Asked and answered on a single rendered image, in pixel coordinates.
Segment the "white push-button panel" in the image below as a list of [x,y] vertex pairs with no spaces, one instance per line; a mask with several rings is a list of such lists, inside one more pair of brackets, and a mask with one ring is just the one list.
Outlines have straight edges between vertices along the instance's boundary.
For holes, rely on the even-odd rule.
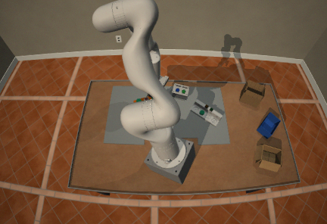
[[172,96],[175,98],[181,98],[181,99],[187,100],[189,88],[190,87],[188,87],[188,86],[183,86],[183,84],[180,85],[180,84],[174,83]]

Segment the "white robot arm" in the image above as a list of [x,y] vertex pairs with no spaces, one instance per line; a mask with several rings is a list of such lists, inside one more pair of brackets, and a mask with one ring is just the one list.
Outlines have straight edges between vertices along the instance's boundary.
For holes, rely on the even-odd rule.
[[160,51],[151,36],[158,15],[154,0],[117,0],[96,9],[92,23],[102,33],[129,28],[131,38],[122,52],[126,74],[137,89],[153,99],[126,105],[121,123],[129,134],[152,144],[151,156],[158,166],[173,168],[184,160],[186,149],[171,127],[179,122],[181,113],[164,88],[169,77],[160,75]]

